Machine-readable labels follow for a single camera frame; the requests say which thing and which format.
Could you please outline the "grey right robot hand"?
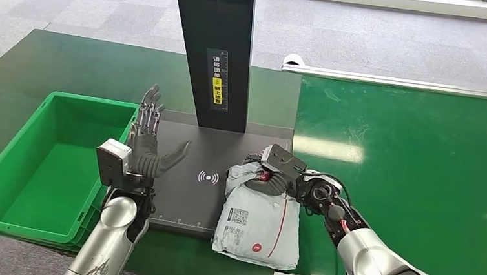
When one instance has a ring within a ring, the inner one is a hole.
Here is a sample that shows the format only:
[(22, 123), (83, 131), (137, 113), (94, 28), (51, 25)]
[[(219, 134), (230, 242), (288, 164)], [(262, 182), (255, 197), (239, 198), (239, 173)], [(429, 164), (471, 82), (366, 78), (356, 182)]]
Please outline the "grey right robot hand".
[(280, 196), (287, 194), (294, 197), (296, 189), (292, 179), (281, 172), (272, 171), (261, 164), (260, 154), (248, 154), (243, 163), (254, 164), (257, 167), (256, 176), (246, 181), (244, 184), (247, 188), (257, 192), (264, 193), (268, 196)]

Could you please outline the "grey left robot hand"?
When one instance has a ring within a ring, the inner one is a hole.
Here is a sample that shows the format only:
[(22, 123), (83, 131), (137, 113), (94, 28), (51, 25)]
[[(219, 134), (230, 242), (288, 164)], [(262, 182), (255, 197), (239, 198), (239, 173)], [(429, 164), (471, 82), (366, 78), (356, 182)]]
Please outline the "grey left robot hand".
[(182, 141), (172, 152), (158, 154), (158, 130), (165, 105), (160, 103), (159, 85), (153, 84), (139, 103), (136, 119), (130, 126), (127, 145), (132, 150), (130, 171), (145, 178), (158, 178), (186, 158), (191, 141)]

